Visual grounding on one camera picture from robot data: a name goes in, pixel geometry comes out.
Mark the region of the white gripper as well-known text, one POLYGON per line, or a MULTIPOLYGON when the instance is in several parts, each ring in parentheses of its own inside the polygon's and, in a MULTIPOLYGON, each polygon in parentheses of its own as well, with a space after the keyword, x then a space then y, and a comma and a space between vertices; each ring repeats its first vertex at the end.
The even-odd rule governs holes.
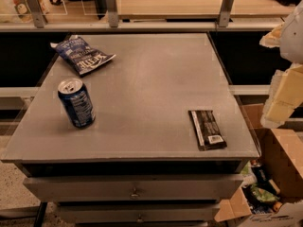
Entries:
POLYGON ((276 26, 264 35, 259 44, 268 48, 280 47, 281 57, 294 62, 286 71, 276 70, 262 110, 261 125, 275 129, 303 103, 303 65, 300 64, 303 63, 303 0, 286 18, 284 25, 276 26))

